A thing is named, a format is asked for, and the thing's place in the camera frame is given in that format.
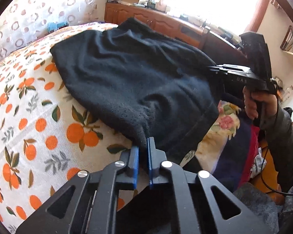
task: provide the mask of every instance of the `silver screw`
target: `silver screw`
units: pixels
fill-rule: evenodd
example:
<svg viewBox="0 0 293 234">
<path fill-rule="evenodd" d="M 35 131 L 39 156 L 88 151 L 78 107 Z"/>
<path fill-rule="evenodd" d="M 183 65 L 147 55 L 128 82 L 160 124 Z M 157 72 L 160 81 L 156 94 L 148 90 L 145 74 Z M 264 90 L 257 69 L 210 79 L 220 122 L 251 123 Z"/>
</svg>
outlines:
<svg viewBox="0 0 293 234">
<path fill-rule="evenodd" d="M 88 176 L 88 172 L 85 170 L 81 170 L 77 175 L 80 178 L 84 178 L 84 177 Z"/>
<path fill-rule="evenodd" d="M 125 162 L 122 160 L 118 160 L 115 162 L 116 167 L 123 167 L 125 165 Z"/>
<path fill-rule="evenodd" d="M 163 167 L 165 167 L 165 168 L 170 168 L 170 167 L 172 167 L 172 162 L 170 162 L 170 161 L 163 161 L 161 165 Z"/>
<path fill-rule="evenodd" d="M 204 170 L 202 170 L 202 171 L 199 171 L 199 176 L 201 177 L 201 178 L 208 178 L 209 177 L 209 172 L 208 171 L 204 171 Z"/>
</svg>

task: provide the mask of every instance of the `human hand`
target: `human hand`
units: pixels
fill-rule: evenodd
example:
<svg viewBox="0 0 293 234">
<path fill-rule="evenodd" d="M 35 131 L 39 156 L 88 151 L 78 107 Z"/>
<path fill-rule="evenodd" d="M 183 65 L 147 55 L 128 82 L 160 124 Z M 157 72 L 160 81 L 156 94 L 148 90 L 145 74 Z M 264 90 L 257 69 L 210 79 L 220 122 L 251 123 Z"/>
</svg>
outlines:
<svg viewBox="0 0 293 234">
<path fill-rule="evenodd" d="M 245 112 L 251 120 L 258 118 L 257 105 L 254 100 L 266 103 L 266 117 L 269 118 L 277 113 L 278 101 L 275 95 L 269 94 L 264 91 L 251 93 L 246 86 L 243 88 L 243 94 Z"/>
</svg>

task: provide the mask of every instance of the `finger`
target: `finger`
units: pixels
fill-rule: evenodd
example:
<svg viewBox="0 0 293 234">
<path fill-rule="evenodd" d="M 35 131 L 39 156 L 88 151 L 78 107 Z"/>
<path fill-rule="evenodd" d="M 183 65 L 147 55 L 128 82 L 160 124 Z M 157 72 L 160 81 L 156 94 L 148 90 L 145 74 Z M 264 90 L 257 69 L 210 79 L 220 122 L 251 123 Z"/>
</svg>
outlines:
<svg viewBox="0 0 293 234">
<path fill-rule="evenodd" d="M 250 98 L 245 98 L 244 105 L 247 106 L 249 109 L 254 109 L 254 110 L 257 109 L 256 103 Z"/>
<path fill-rule="evenodd" d="M 255 118 L 258 118 L 258 112 L 257 110 L 254 110 L 254 109 L 249 109 L 247 106 L 245 107 L 245 112 L 247 114 L 247 116 L 253 120 Z"/>
<path fill-rule="evenodd" d="M 257 100 L 259 102 L 265 102 L 265 103 L 268 103 L 268 104 L 274 102 L 274 100 L 275 100 L 275 96 L 274 95 L 269 94 L 269 93 L 264 92 L 264 91 L 253 92 L 251 94 L 251 97 L 254 100 Z"/>
<path fill-rule="evenodd" d="M 249 91 L 249 89 L 246 86 L 244 86 L 244 88 L 243 88 L 243 94 L 244 94 L 244 99 L 251 97 L 251 92 Z"/>
</svg>

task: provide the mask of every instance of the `navy blue fabric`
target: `navy blue fabric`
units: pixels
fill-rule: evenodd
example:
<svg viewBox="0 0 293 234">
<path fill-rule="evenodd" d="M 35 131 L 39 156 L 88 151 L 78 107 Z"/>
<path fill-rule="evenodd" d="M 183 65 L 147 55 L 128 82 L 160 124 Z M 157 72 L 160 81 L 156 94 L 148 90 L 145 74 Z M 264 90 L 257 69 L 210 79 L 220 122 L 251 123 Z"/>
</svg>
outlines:
<svg viewBox="0 0 293 234">
<path fill-rule="evenodd" d="M 229 94 L 224 94 L 222 100 L 244 108 L 243 101 Z M 252 120 L 247 117 L 244 109 L 238 114 L 240 128 L 235 137 L 228 140 L 217 163 L 213 176 L 230 191 L 238 188 L 248 157 L 251 142 Z"/>
</svg>

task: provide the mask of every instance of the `red fabric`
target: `red fabric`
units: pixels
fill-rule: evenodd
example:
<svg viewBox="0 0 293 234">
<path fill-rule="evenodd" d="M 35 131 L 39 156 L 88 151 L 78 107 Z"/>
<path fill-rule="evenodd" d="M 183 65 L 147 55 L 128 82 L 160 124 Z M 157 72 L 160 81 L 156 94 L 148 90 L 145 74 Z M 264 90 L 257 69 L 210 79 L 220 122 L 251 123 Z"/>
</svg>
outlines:
<svg viewBox="0 0 293 234">
<path fill-rule="evenodd" d="M 254 158 L 258 154 L 258 133 L 259 133 L 259 127 L 256 127 L 254 125 L 251 126 L 251 141 L 250 141 L 250 148 L 248 152 L 247 159 L 245 161 L 244 169 L 241 175 L 241 179 L 239 182 L 239 186 L 242 186 L 246 182 L 250 180 L 251 176 L 251 168 L 254 163 Z"/>
</svg>

